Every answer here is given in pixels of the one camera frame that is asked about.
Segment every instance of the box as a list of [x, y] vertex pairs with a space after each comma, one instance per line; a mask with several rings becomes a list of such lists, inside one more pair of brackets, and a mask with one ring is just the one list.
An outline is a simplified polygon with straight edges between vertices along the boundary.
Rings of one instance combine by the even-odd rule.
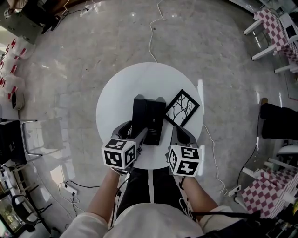
[[169, 151], [168, 163], [174, 175], [195, 177], [202, 157], [199, 148], [172, 145]]
[[144, 144], [159, 145], [165, 108], [166, 102], [162, 97], [150, 100], [144, 99], [142, 95], [136, 96], [132, 117], [132, 137], [147, 127], [148, 133]]
[[134, 141], [111, 139], [102, 146], [103, 162], [106, 166], [125, 169], [136, 159]]

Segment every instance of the electrical outlet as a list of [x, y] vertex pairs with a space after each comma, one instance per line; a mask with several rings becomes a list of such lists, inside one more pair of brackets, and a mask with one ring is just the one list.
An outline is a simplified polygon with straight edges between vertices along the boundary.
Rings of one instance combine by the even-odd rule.
[[75, 188], [73, 188], [73, 187], [70, 186], [69, 184], [67, 184], [66, 186], [67, 186], [67, 187], [65, 187], [65, 183], [63, 182], [61, 188], [64, 188], [66, 191], [70, 192], [71, 194], [73, 194], [73, 193], [74, 193], [75, 195], [78, 194], [78, 191], [77, 191]]
[[232, 197], [232, 196], [234, 196], [234, 194], [236, 192], [239, 192], [240, 190], [241, 190], [241, 185], [239, 185], [239, 187], [237, 186], [237, 187], [233, 188], [231, 191], [229, 191], [228, 196]]

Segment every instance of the white round table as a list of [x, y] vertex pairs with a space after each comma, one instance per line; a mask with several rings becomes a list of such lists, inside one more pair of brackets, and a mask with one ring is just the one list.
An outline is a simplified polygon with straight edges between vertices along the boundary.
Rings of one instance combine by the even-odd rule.
[[[105, 85], [96, 108], [96, 124], [104, 143], [113, 130], [123, 122], [132, 120], [134, 98], [141, 94], [146, 99], [163, 97], [167, 105], [183, 89], [200, 106], [184, 126], [196, 139], [203, 126], [203, 105], [191, 81], [178, 70], [159, 63], [140, 63], [118, 72]], [[169, 166], [165, 154], [170, 146], [173, 126], [166, 119], [159, 146], [142, 145], [142, 153], [134, 167], [160, 169]]]

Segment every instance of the white cable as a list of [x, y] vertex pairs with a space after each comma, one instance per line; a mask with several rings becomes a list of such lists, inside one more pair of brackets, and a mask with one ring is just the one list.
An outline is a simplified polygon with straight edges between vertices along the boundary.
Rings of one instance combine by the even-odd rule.
[[74, 204], [74, 206], [77, 208], [77, 209], [79, 209], [79, 210], [81, 210], [82, 212], [85, 212], [84, 210], [82, 210], [81, 208], [79, 208], [79, 207], [77, 207], [76, 206], [76, 204], [78, 204], [78, 203], [80, 203], [80, 200], [78, 199], [78, 198], [69, 198], [69, 200], [67, 200], [65, 197], [63, 197], [62, 195], [61, 195], [61, 193], [60, 193], [60, 185], [62, 185], [63, 183], [59, 183], [58, 184], [58, 191], [59, 191], [59, 194], [60, 194], [60, 196], [65, 200], [65, 201], [67, 201], [67, 202], [69, 202], [70, 204]]
[[210, 139], [211, 139], [211, 141], [212, 141], [212, 152], [213, 152], [214, 163], [215, 163], [215, 166], [216, 166], [216, 179], [217, 179], [218, 181], [220, 181], [220, 182], [223, 184], [223, 189], [222, 189], [219, 193], [222, 193], [224, 190], [226, 190], [226, 192], [225, 192], [225, 194], [224, 194], [224, 196], [225, 196], [225, 195], [228, 193], [228, 190], [225, 188], [225, 184], [224, 184], [224, 182], [221, 181], [221, 180], [218, 178], [218, 177], [219, 177], [219, 169], [218, 169], [218, 166], [217, 166], [217, 164], [216, 164], [215, 152], [214, 152], [215, 142], [214, 142], [214, 140], [212, 139], [212, 137], [211, 137], [211, 135], [210, 135], [210, 133], [209, 133], [209, 131], [208, 131], [207, 126], [205, 126], [204, 123], [203, 123], [203, 126], [205, 127], [205, 129], [206, 129], [206, 131], [207, 131], [207, 133], [208, 133], [208, 135], [209, 135], [209, 137], [210, 137]]
[[157, 60], [156, 60], [156, 58], [154, 57], [154, 55], [152, 54], [152, 52], [151, 52], [151, 42], [152, 42], [152, 38], [153, 38], [153, 29], [152, 29], [152, 27], [151, 27], [151, 24], [154, 23], [154, 22], [156, 22], [156, 21], [158, 21], [158, 20], [161, 20], [161, 19], [166, 20], [166, 19], [163, 17], [163, 14], [162, 14], [162, 12], [161, 12], [161, 10], [160, 10], [160, 8], [159, 8], [159, 4], [160, 4], [162, 1], [163, 1], [163, 0], [161, 0], [161, 1], [157, 4], [157, 8], [158, 8], [158, 10], [159, 10], [159, 13], [160, 13], [161, 18], [158, 18], [158, 19], [154, 20], [154, 21], [151, 22], [150, 25], [149, 25], [149, 26], [150, 26], [150, 29], [151, 29], [151, 37], [150, 37], [150, 42], [149, 42], [149, 46], [148, 46], [148, 48], [149, 48], [149, 53], [151, 54], [151, 56], [153, 57], [153, 59], [155, 60], [156, 63], [157, 63]]

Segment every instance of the black box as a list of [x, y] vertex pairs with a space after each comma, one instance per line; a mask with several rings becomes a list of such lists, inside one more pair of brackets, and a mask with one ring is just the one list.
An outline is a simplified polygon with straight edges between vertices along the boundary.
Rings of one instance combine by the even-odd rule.
[[142, 95], [134, 99], [132, 116], [132, 136], [136, 136], [143, 128], [148, 128], [144, 144], [159, 145], [162, 133], [166, 102], [162, 97], [156, 100], [144, 99]]

